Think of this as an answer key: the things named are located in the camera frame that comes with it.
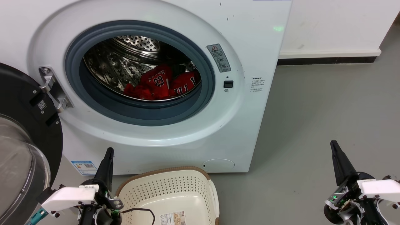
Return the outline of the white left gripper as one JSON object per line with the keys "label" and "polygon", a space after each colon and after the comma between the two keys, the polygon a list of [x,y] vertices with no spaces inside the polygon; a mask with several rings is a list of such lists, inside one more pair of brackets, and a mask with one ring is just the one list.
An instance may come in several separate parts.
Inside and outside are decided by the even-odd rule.
{"label": "white left gripper", "polygon": [[79,225],[121,225],[124,205],[120,199],[110,195],[113,169],[114,149],[108,147],[94,180],[87,180],[79,187],[60,185],[58,190],[47,188],[41,193],[37,222],[47,215],[58,218],[60,211],[76,208]]}

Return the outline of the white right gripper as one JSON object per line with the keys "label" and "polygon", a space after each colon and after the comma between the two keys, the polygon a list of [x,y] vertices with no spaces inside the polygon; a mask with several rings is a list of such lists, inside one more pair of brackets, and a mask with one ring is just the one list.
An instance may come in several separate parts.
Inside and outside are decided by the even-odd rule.
{"label": "white right gripper", "polygon": [[380,209],[387,202],[399,209],[399,181],[377,180],[357,172],[336,140],[330,141],[337,189],[325,201],[324,215],[336,225],[390,225]]}

